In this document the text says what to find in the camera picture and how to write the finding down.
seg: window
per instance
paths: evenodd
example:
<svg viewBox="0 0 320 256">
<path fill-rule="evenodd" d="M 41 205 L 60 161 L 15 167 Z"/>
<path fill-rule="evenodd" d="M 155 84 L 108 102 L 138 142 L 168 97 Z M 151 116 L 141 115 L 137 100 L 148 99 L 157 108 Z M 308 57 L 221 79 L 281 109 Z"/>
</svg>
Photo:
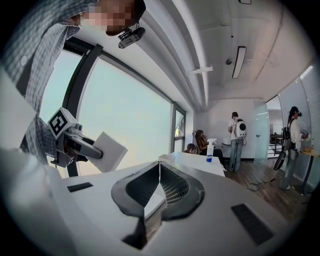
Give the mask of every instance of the window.
<svg viewBox="0 0 320 256">
<path fill-rule="evenodd" d="M 54 70 L 45 87 L 40 117 L 48 122 L 53 114 L 62 107 L 70 79 L 81 60 L 81 56 L 63 50 L 54 63 Z"/>
<path fill-rule="evenodd" d="M 186 115 L 181 111 L 175 111 L 174 152 L 184 151 L 185 146 L 185 120 Z"/>
<path fill-rule="evenodd" d="M 128 149 L 117 169 L 169 153 L 171 104 L 124 71 L 99 59 L 83 93 L 79 123 L 96 140 L 105 132 Z M 81 175 L 99 173 L 79 162 Z"/>
</svg>

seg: desk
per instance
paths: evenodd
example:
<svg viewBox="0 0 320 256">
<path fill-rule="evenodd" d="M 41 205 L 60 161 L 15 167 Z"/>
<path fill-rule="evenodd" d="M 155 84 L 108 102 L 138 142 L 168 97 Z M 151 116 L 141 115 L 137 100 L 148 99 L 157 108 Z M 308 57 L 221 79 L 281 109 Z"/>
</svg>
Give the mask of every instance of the desk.
<svg viewBox="0 0 320 256">
<path fill-rule="evenodd" d="M 305 175 L 305 178 L 303 180 L 302 185 L 297 185 L 297 186 L 294 186 L 293 188 L 296 191 L 298 191 L 301 195 L 304 196 L 308 193 L 308 192 L 306 192 L 306 184 L 307 184 L 310 172 L 311 172 L 312 163 L 314 161 L 314 158 L 320 158 L 320 152 L 314 151 L 313 149 L 310 150 L 310 149 L 306 148 L 305 150 L 301 151 L 300 153 L 307 155 L 307 156 L 310 156 L 310 162 L 309 162 L 308 170 L 306 171 L 306 175 Z"/>
<path fill-rule="evenodd" d="M 182 166 L 192 167 L 200 171 L 225 177 L 224 169 L 218 157 L 212 157 L 212 162 L 207 162 L 205 155 L 173 152 L 175 163 Z"/>
</svg>

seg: black cable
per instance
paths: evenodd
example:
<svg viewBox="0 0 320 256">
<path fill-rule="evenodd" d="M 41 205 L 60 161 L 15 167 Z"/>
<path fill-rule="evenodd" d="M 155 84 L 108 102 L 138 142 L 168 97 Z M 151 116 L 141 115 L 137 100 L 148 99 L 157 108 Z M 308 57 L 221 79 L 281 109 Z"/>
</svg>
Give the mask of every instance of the black cable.
<svg viewBox="0 0 320 256">
<path fill-rule="evenodd" d="M 257 186 L 258 189 L 251 189 L 251 188 L 249 188 L 249 187 L 247 187 L 246 189 L 247 189 L 247 190 L 250 190 L 250 191 L 252 191 L 252 192 L 257 192 L 257 191 L 260 190 L 259 185 L 261 185 L 261 184 L 263 184 L 263 183 L 271 183 L 271 182 L 274 182 L 275 180 L 276 180 L 276 178 L 273 178 L 273 179 L 270 180 L 270 181 L 262 181 L 262 182 L 260 182 L 260 183 L 253 183 L 253 182 L 251 182 L 251 184 Z"/>
</svg>

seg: jeans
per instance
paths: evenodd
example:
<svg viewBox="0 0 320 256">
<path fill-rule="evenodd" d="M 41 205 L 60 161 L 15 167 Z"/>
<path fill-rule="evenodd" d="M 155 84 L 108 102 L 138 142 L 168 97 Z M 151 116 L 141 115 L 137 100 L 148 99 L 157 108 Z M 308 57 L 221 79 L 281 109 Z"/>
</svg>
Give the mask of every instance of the jeans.
<svg viewBox="0 0 320 256">
<path fill-rule="evenodd" d="M 280 188 L 285 190 L 292 180 L 292 177 L 294 176 L 295 166 L 297 164 L 297 160 L 299 157 L 299 153 L 296 150 L 290 149 L 288 156 L 289 163 L 285 167 L 285 174 L 282 177 L 282 181 L 280 184 Z"/>
<path fill-rule="evenodd" d="M 234 170 L 236 172 L 239 170 L 243 145 L 244 145 L 243 138 L 237 138 L 237 139 L 231 140 L 229 171 Z"/>
</svg>

